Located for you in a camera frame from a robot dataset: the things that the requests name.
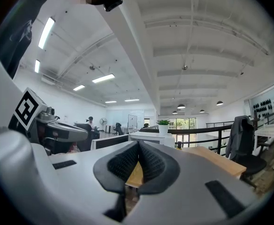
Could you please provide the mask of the black metal railing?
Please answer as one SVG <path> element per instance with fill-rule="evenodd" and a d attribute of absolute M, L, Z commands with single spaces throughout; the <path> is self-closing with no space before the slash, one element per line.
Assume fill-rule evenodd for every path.
<path fill-rule="evenodd" d="M 204 143 L 212 143 L 217 142 L 216 146 L 208 147 L 209 150 L 214 151 L 215 153 L 224 156 L 224 153 L 221 153 L 221 150 L 226 148 L 226 140 L 229 138 L 229 135 L 223 135 L 223 132 L 228 132 L 231 130 L 233 122 L 227 123 L 219 123 L 219 126 L 215 126 L 213 123 L 213 127 L 206 127 L 206 128 L 195 128 L 195 129 L 169 129 L 168 133 L 171 135 L 175 135 L 175 147 L 177 147 L 177 142 L 182 142 L 182 148 L 190 148 L 191 145 L 203 145 Z M 212 135 L 212 139 L 201 139 L 201 140 L 191 140 L 190 136 L 195 135 L 198 138 L 199 134 L 214 133 L 216 135 Z"/>

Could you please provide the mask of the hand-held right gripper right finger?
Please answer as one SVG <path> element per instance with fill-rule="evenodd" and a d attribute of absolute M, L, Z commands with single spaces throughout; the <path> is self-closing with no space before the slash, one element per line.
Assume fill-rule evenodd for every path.
<path fill-rule="evenodd" d="M 152 142 L 140 145 L 160 157 L 164 169 L 138 189 L 139 200 L 125 225 L 242 225 L 266 203 L 204 157 Z"/>

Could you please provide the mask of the whiteboard on stand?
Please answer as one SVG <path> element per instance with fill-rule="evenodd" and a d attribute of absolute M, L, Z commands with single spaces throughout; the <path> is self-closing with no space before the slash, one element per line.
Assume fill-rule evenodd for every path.
<path fill-rule="evenodd" d="M 127 123 L 127 127 L 133 127 L 133 128 L 137 128 L 137 121 L 138 121 L 138 117 L 135 115 L 128 115 L 128 123 Z"/>

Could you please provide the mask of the green plant in white pot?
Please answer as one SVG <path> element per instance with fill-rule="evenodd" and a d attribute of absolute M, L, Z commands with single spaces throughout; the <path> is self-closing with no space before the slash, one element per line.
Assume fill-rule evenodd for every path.
<path fill-rule="evenodd" d="M 159 127 L 159 134 L 166 135 L 168 133 L 170 120 L 159 120 L 156 123 Z"/>

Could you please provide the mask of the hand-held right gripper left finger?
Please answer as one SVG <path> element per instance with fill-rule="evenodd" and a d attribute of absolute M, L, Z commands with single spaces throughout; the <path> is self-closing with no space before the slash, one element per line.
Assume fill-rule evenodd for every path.
<path fill-rule="evenodd" d="M 55 217 L 49 225 L 134 225 L 126 221 L 125 183 L 138 162 L 139 144 L 50 157 Z"/>

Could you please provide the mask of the person's torso in dark shirt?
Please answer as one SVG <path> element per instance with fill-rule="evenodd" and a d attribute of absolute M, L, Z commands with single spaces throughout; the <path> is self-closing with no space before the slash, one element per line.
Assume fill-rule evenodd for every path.
<path fill-rule="evenodd" d="M 13 78 L 32 41 L 32 25 L 47 0 L 19 0 L 0 29 L 0 61 Z"/>

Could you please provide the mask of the black mesh office chair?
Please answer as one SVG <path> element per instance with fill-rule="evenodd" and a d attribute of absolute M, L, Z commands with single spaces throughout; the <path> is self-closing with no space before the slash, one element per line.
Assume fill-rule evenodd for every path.
<path fill-rule="evenodd" d="M 97 127 L 89 123 L 75 123 L 75 126 L 83 130 L 77 141 L 78 149 L 81 152 L 90 151 L 92 141 L 100 138 Z"/>

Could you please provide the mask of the wall display of black caps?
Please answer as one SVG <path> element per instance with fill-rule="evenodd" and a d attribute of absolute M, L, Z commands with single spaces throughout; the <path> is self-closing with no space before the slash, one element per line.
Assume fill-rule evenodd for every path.
<path fill-rule="evenodd" d="M 251 99 L 252 115 L 257 114 L 258 117 L 265 117 L 274 113 L 274 94 L 264 93 Z"/>

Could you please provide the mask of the office chair with grey jacket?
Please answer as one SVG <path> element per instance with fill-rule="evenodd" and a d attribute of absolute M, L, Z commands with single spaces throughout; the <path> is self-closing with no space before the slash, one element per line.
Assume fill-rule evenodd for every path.
<path fill-rule="evenodd" d="M 240 175 L 240 180 L 254 189 L 257 186 L 251 181 L 252 176 L 262 171 L 267 162 L 261 155 L 253 155 L 255 129 L 248 116 L 237 116 L 231 127 L 225 157 L 246 168 Z"/>

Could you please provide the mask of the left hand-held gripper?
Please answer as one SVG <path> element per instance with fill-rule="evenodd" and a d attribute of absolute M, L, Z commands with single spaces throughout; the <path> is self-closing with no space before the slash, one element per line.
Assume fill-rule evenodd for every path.
<path fill-rule="evenodd" d="M 47 155 L 55 141 L 77 142 L 83 130 L 57 121 L 55 109 L 48 106 L 32 89 L 26 88 L 8 128 L 23 134 L 31 143 L 42 145 Z"/>

